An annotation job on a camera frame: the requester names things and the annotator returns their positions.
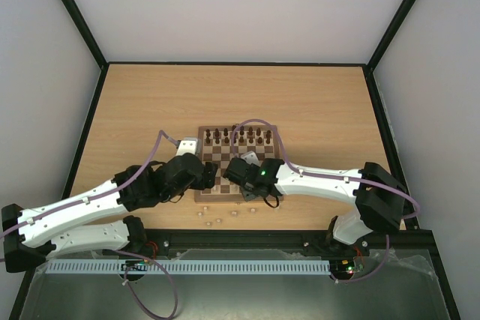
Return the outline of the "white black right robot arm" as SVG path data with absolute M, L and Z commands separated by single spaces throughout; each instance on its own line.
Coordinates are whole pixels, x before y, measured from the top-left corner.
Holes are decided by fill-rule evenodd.
M 405 198 L 402 184 L 377 163 L 361 169 L 330 170 L 299 166 L 269 158 L 257 165 L 233 158 L 223 177 L 253 197 L 315 196 L 346 203 L 351 212 L 333 219 L 328 248 L 345 253 L 372 232 L 393 235 L 400 230 Z

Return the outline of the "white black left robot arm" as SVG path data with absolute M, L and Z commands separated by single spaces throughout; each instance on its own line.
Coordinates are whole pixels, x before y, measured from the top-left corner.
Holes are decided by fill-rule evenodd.
M 93 189 L 51 205 L 7 205 L 1 210 L 1 262 L 7 272 L 19 273 L 68 253 L 136 252 L 147 240 L 132 211 L 171 202 L 187 190 L 211 189 L 217 170 L 216 163 L 183 154 L 166 163 L 130 166 Z

